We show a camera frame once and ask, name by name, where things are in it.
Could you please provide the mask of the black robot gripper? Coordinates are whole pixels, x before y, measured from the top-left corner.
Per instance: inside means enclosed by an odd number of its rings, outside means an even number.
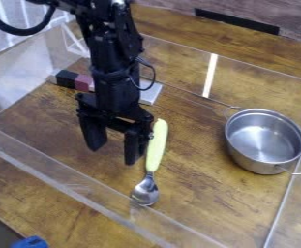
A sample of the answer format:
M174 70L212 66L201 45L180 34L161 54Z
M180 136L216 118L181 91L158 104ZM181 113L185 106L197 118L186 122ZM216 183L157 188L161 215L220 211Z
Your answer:
M88 148L97 151L108 142L106 128L118 130L120 119L130 120L124 133L124 162L132 166L145 154L150 140L152 115L141 108L144 88L140 85L140 67L128 66L112 72L92 67L94 92L78 93L77 117Z

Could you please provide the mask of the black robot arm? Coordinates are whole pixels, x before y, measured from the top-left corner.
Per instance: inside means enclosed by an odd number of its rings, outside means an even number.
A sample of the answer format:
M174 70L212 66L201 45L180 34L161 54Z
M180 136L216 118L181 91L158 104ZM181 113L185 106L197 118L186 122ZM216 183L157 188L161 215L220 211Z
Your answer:
M133 23L129 0L25 0L74 15L90 54L92 93L78 93L77 117L86 146L98 150L108 130L124 134L124 163L144 155L153 117L140 105L144 38Z

